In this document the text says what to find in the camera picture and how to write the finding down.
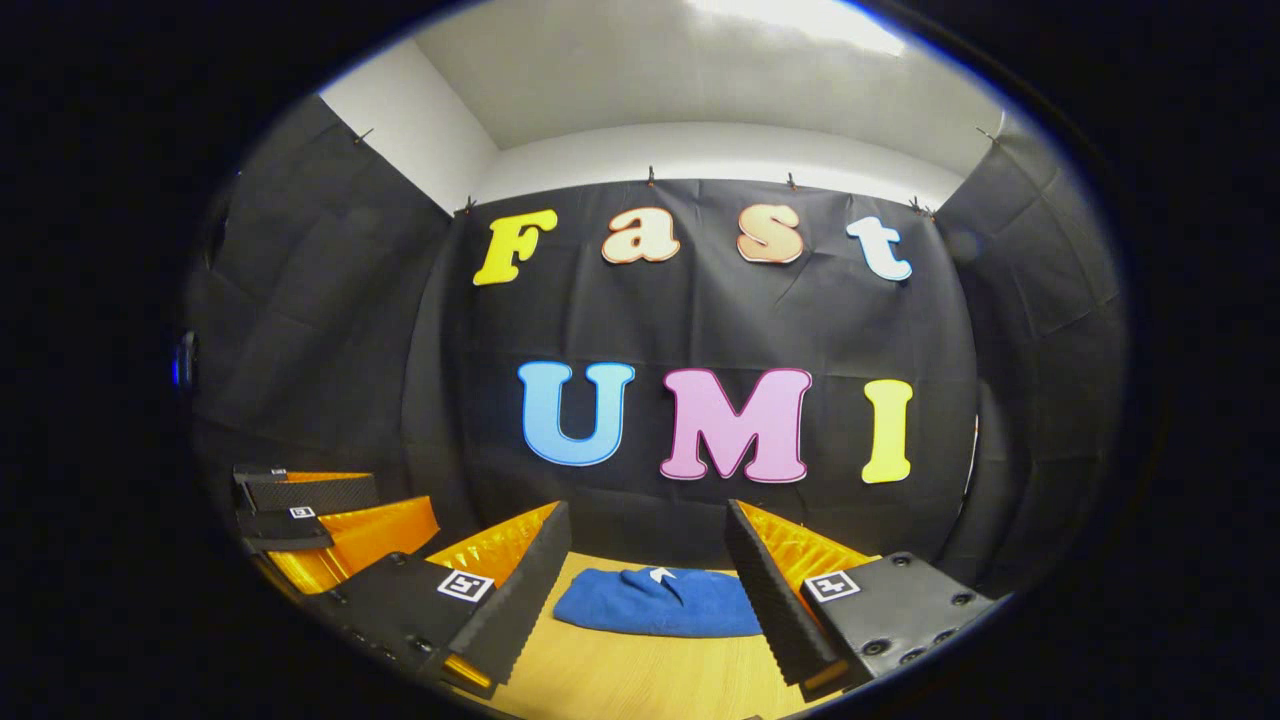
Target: blue towel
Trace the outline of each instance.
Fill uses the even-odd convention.
[[[556,603],[553,616],[594,630],[644,635],[760,634],[742,583],[707,570],[582,570]]]

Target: wooden table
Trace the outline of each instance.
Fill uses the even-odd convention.
[[[556,620],[552,610],[586,568],[617,571],[644,565],[570,552],[511,682],[499,685],[493,700],[480,702],[529,720],[744,720],[753,715],[769,720],[822,702],[806,703],[797,687],[783,683],[764,635],[630,635]]]

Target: pink letter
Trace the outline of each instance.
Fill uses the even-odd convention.
[[[741,413],[735,413],[716,374],[710,370],[672,370],[663,384],[676,393],[676,432],[663,475],[673,480],[696,480],[707,474],[698,459],[698,441],[727,478],[755,441],[755,460],[746,466],[748,479],[758,483],[794,483],[805,477],[800,461],[800,404],[813,387],[804,370],[769,370],[760,375]]]

